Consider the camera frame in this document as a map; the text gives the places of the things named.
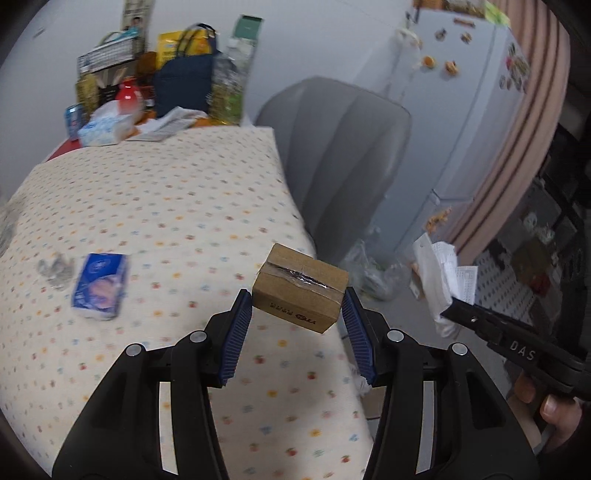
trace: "chair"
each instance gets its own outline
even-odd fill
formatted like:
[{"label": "chair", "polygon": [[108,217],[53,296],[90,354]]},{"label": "chair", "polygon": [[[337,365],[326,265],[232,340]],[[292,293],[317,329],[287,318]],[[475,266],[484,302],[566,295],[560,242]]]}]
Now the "chair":
[{"label": "chair", "polygon": [[314,77],[271,98],[256,124],[275,130],[287,185],[318,258],[338,264],[394,181],[410,114],[367,90]]}]

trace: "silver screw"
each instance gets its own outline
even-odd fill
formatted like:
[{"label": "silver screw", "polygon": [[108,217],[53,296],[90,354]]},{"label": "silver screw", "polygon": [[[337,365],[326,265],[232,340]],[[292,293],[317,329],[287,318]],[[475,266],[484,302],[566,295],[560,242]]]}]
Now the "silver screw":
[{"label": "silver screw", "polygon": [[388,332],[388,340],[391,342],[402,342],[404,340],[404,334],[400,330],[390,330]]},{"label": "silver screw", "polygon": [[452,350],[458,355],[466,355],[468,353],[468,347],[463,343],[454,343],[452,345]]},{"label": "silver screw", "polygon": [[201,342],[204,342],[205,340],[207,340],[207,333],[205,333],[203,330],[197,330],[196,332],[193,332],[191,334],[189,339],[193,343],[201,343]]},{"label": "silver screw", "polygon": [[129,356],[136,356],[139,355],[142,351],[142,346],[138,345],[137,343],[134,343],[133,345],[129,345],[126,349],[125,349],[125,353],[127,353]]}]

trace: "tissue pack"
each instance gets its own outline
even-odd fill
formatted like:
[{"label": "tissue pack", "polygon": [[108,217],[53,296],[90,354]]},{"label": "tissue pack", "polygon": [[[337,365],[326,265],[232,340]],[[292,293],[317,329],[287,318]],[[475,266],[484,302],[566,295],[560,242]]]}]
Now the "tissue pack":
[{"label": "tissue pack", "polygon": [[126,270],[126,255],[89,254],[72,295],[72,308],[86,318],[117,316]]},{"label": "tissue pack", "polygon": [[115,145],[134,131],[133,115],[107,116],[90,120],[78,130],[78,138],[83,147]]}]

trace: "wire basket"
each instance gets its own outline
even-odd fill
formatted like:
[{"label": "wire basket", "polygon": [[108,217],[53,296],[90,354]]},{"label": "wire basket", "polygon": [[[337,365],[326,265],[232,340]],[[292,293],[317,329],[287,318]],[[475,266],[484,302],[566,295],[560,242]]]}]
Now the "wire basket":
[{"label": "wire basket", "polygon": [[112,33],[107,35],[97,47],[90,50],[86,55],[78,57],[79,77],[82,76],[81,68],[84,65],[88,65],[90,67],[89,72],[94,73],[133,60],[143,53],[143,37],[127,37],[106,43],[111,35]]}]

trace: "polka dot bed sheet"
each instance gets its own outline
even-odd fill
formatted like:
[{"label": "polka dot bed sheet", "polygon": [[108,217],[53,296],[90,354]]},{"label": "polka dot bed sheet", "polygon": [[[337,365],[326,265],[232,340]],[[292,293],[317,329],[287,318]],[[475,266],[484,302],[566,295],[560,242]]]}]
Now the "polka dot bed sheet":
[{"label": "polka dot bed sheet", "polygon": [[[313,255],[272,130],[207,127],[162,143],[84,148],[37,166],[12,202],[0,258],[0,407],[51,472],[69,429],[130,343],[175,344],[229,310],[280,242]],[[121,311],[77,316],[74,282],[37,273],[59,252],[130,255]],[[254,309],[235,377],[211,390],[232,479],[359,479],[372,447],[336,326],[320,335]],[[163,466],[176,472],[170,386],[160,392]]]}]

